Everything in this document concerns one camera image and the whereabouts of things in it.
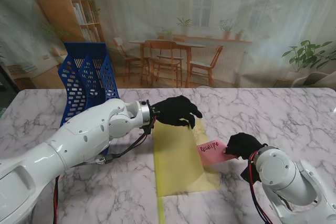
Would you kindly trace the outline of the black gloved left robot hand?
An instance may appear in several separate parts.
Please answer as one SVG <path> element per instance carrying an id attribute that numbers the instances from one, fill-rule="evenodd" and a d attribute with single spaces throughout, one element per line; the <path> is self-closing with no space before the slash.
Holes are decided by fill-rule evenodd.
<path id="1" fill-rule="evenodd" d="M 195 117 L 201 119 L 202 113 L 187 97 L 179 95 L 170 97 L 152 105 L 156 119 L 171 126 L 195 127 Z"/>

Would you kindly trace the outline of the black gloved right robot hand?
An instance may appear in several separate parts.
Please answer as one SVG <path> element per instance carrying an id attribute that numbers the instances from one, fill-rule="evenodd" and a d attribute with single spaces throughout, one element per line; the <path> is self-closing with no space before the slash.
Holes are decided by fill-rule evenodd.
<path id="1" fill-rule="evenodd" d="M 252 153 L 264 147 L 254 136 L 246 133 L 232 135 L 224 153 L 248 160 Z"/>

